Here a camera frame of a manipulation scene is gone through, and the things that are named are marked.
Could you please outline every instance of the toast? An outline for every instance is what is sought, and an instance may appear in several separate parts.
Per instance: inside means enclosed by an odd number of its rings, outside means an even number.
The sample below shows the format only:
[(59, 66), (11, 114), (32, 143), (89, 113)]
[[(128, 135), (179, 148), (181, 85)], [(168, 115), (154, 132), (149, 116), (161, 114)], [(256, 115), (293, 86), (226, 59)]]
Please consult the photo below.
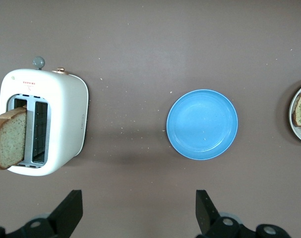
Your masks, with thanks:
[(27, 109), (16, 108), (0, 115), (0, 170), (24, 158)]

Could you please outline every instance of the white plate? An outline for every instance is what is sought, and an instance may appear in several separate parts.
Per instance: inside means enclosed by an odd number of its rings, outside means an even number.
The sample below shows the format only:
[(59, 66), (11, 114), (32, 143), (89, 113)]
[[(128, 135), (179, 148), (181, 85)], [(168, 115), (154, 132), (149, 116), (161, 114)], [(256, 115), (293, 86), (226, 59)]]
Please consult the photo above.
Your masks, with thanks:
[(290, 123), (290, 126), (291, 126), (292, 130), (296, 134), (296, 136), (301, 140), (301, 127), (294, 126), (293, 119), (292, 119), (294, 106), (295, 106), (295, 100), (296, 100), (299, 93), (301, 93), (301, 89), (295, 94), (293, 100), (291, 101), (291, 104), (290, 104), (290, 107), (289, 107), (289, 123)]

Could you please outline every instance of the toaster slot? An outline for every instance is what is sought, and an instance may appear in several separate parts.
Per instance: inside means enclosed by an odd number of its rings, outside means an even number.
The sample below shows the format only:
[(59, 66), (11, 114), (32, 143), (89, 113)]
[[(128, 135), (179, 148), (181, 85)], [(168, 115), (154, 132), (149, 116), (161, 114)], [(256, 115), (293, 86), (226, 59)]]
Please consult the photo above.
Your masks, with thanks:
[(48, 104), (36, 102), (32, 162), (45, 162)]
[(39, 168), (48, 160), (51, 108), (41, 97), (17, 94), (10, 98), (8, 110), (27, 105), (25, 156), (18, 165)]

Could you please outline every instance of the plate rim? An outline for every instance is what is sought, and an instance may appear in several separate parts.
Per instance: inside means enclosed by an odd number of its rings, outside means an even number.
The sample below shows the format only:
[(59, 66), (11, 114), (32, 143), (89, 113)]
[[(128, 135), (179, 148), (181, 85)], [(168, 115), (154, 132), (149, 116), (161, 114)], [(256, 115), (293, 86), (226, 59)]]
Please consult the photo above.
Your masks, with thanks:
[[(234, 112), (234, 115), (235, 115), (235, 116), (234, 116), (234, 118), (235, 118), (235, 120), (234, 120), (234, 121), (235, 121), (235, 131), (234, 131), (234, 134), (233, 134), (233, 138), (230, 140), (230, 142), (228, 143), (228, 145), (227, 145), (221, 152), (217, 153), (217, 154), (214, 155), (214, 156), (209, 156), (209, 157), (206, 157), (206, 158), (193, 158), (193, 157), (191, 157), (191, 156), (185, 155), (184, 153), (181, 153), (181, 152), (174, 146), (174, 144), (172, 143), (172, 140), (171, 140), (171, 138), (170, 138), (170, 136), (169, 136), (169, 131), (170, 131), (170, 130), (168, 130), (168, 128), (169, 128), (168, 124), (169, 124), (169, 121), (170, 121), (170, 115), (171, 115), (173, 109), (175, 108), (175, 106), (177, 105), (177, 103), (178, 103), (179, 101), (181, 101), (184, 97), (188, 96), (189, 94), (196, 93), (196, 92), (212, 92), (212, 93), (217, 94), (217, 95), (220, 96), (221, 98), (223, 98), (223, 99), (225, 99), (226, 101), (228, 101), (228, 103), (230, 104), (231, 108), (233, 109), (233, 112)], [(215, 158), (215, 157), (220, 156), (221, 154), (223, 154), (223, 153), (224, 153), (224, 152), (232, 145), (232, 143), (234, 142), (234, 140), (235, 140), (235, 138), (236, 138), (236, 135), (237, 135), (238, 127), (239, 127), (239, 118), (238, 118), (238, 114), (237, 114), (237, 111), (236, 111), (236, 109), (235, 109), (233, 103), (232, 103), (225, 95), (223, 95), (222, 93), (220, 93), (220, 92), (218, 92), (218, 91), (212, 90), (212, 89), (196, 89), (196, 90), (192, 90), (192, 91), (190, 91), (190, 92), (187, 92), (187, 93), (185, 93), (184, 95), (182, 95), (181, 97), (179, 97), (179, 98), (175, 101), (175, 103), (172, 105), (172, 107), (170, 108), (170, 111), (169, 111), (168, 117), (167, 117), (167, 123), (166, 123), (167, 136), (168, 136), (168, 139), (169, 139), (171, 145), (173, 146), (173, 148), (174, 148), (179, 154), (181, 154), (182, 156), (185, 156), (185, 157), (187, 157), (187, 158), (189, 158), (189, 159), (192, 159), (192, 160), (199, 160), (199, 161), (201, 161), (201, 160), (210, 160), (210, 159), (213, 159), (213, 158)]]

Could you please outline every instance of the brown table surface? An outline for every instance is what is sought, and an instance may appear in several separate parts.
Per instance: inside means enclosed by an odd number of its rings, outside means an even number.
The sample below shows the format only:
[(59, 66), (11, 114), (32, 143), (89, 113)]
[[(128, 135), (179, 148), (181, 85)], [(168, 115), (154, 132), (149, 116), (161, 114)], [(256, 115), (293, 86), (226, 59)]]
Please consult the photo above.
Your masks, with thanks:
[[(301, 0), (0, 1), (0, 85), (38, 55), (43, 70), (86, 81), (86, 141), (51, 175), (0, 171), (8, 232), (81, 189), (72, 238), (192, 238), (195, 191), (206, 189), (248, 228), (301, 237), (301, 141), (288, 121), (301, 87)], [(183, 157), (166, 134), (171, 106), (195, 89), (224, 94), (239, 117), (233, 144), (207, 161)]]

